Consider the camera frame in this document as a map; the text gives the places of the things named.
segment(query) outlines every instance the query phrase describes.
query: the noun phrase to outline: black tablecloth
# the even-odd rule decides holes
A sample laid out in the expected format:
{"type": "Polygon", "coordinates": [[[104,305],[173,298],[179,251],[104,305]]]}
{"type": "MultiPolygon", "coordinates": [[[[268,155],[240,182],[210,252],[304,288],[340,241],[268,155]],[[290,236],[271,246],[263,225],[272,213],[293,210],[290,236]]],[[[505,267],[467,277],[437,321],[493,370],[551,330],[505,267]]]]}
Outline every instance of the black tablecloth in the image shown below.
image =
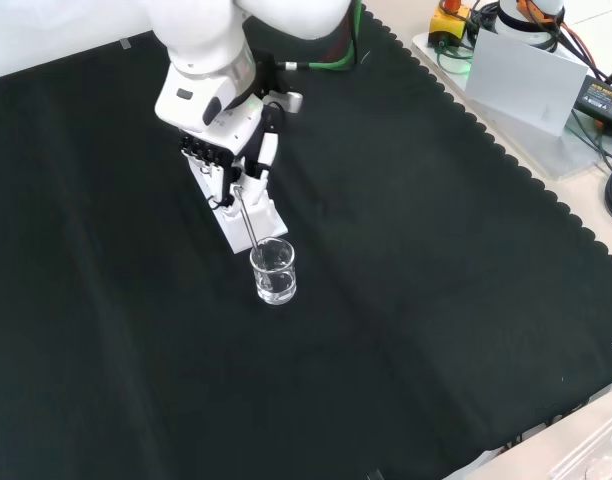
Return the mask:
{"type": "Polygon", "coordinates": [[[361,38],[354,72],[286,76],[280,308],[155,118],[152,35],[0,79],[0,479],[438,479],[612,381],[605,247],[361,38]]]}

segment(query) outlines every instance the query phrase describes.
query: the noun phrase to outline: clear glass beaker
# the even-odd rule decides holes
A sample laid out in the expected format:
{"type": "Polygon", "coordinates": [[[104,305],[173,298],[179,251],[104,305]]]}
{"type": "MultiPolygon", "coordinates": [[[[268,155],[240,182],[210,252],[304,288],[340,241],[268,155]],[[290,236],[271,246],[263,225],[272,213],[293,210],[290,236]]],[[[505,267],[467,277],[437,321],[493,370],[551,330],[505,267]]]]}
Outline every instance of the clear glass beaker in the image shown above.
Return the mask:
{"type": "Polygon", "coordinates": [[[250,251],[257,294],[269,305],[283,305],[297,291],[295,249],[281,238],[260,240],[250,251]]]}

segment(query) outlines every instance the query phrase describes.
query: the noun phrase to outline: scalloped edge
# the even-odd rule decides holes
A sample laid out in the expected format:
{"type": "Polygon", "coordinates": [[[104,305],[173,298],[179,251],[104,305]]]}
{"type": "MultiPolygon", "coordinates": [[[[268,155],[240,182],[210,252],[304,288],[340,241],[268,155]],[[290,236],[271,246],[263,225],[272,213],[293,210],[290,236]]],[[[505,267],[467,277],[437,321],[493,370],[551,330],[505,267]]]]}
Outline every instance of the scalloped edge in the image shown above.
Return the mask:
{"type": "Polygon", "coordinates": [[[482,123],[474,113],[466,111],[466,107],[463,104],[456,102],[455,97],[453,97],[450,93],[446,92],[446,86],[441,83],[435,75],[433,75],[433,73],[428,67],[422,64],[419,58],[413,55],[413,52],[409,48],[404,46],[404,43],[397,38],[397,36],[391,31],[391,28],[388,25],[384,24],[384,22],[377,18],[373,12],[368,10],[368,8],[366,8],[366,5],[364,5],[363,8],[363,14],[366,20],[374,22],[377,27],[380,28],[383,33],[391,39],[391,41],[393,41],[395,45],[397,45],[399,48],[401,48],[403,52],[407,54],[407,56],[412,60],[412,63],[415,64],[415,67],[422,70],[433,80],[436,85],[438,85],[445,98],[455,106],[456,110],[459,110],[458,115],[462,115],[467,122],[475,124],[476,128],[478,130],[481,130],[481,132],[484,134],[487,143],[490,143],[491,146],[493,146],[496,150],[500,150],[503,161],[507,163],[511,168],[517,170],[520,175],[526,177],[525,180],[527,181],[529,188],[533,188],[536,191],[541,192],[542,196],[544,197],[544,202],[546,204],[553,205],[557,210],[565,211],[565,213],[571,218],[571,221],[576,224],[577,228],[581,229],[584,237],[587,237],[590,234],[590,247],[596,250],[601,250],[602,254],[608,260],[608,265],[612,268],[612,254],[610,253],[610,250],[605,243],[597,240],[597,235],[595,234],[595,232],[593,232],[590,228],[584,226],[583,220],[578,215],[571,213],[570,206],[564,202],[559,201],[559,197],[557,196],[557,194],[552,190],[548,190],[544,182],[542,182],[538,178],[535,178],[528,168],[520,165],[519,160],[517,158],[506,153],[506,148],[495,141],[495,137],[488,132],[488,127],[484,123],[482,123]]]}

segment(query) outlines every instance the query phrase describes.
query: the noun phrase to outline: white device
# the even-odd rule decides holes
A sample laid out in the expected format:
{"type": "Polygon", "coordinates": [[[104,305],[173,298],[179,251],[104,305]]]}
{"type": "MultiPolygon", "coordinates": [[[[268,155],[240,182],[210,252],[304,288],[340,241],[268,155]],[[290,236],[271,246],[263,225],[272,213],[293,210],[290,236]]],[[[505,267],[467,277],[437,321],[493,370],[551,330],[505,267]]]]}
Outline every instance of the white device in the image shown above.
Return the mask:
{"type": "Polygon", "coordinates": [[[266,186],[278,137],[266,106],[297,113],[301,95],[273,91],[257,68],[243,30],[253,15],[305,40],[333,32],[351,0],[143,0],[171,65],[155,112],[188,134],[182,144],[204,195],[235,253],[251,247],[242,198],[257,238],[287,229],[266,186]]]}
{"type": "MultiPolygon", "coordinates": [[[[533,0],[532,3],[546,15],[557,16],[564,10],[564,0],[533,0]]],[[[517,0],[500,0],[495,31],[528,45],[541,45],[551,38],[550,34],[535,28],[535,24],[524,17],[517,9],[517,0]]]]}

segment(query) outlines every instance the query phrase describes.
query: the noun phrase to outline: water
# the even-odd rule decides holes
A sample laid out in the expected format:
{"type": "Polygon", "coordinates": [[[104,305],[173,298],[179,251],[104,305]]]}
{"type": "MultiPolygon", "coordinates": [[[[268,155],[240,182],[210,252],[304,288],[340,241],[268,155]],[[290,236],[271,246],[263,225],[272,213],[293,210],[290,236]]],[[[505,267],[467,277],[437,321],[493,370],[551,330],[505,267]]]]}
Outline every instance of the water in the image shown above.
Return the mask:
{"type": "Polygon", "coordinates": [[[283,305],[297,292],[294,270],[268,274],[255,272],[255,283],[257,294],[269,305],[283,305]]]}

